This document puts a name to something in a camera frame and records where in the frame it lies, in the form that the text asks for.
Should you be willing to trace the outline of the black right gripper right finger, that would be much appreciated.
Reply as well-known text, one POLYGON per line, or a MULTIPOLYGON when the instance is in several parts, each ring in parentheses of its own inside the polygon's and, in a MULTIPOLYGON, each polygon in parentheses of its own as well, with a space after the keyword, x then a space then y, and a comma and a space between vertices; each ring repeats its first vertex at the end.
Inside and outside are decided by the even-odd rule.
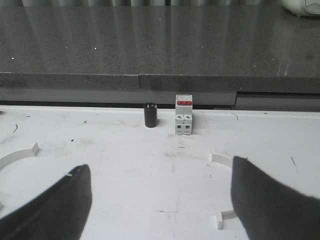
POLYGON ((230 194, 250 240, 320 238, 320 200, 277 181, 246 158, 233 158, 230 194))

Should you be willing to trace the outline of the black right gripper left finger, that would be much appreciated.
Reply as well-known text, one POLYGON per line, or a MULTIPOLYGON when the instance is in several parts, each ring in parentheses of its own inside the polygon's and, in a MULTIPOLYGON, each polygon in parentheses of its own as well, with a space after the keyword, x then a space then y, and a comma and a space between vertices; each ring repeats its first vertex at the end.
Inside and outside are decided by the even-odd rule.
POLYGON ((73 168, 46 191, 0 219, 2 240, 78 240, 92 206, 88 165, 73 168))

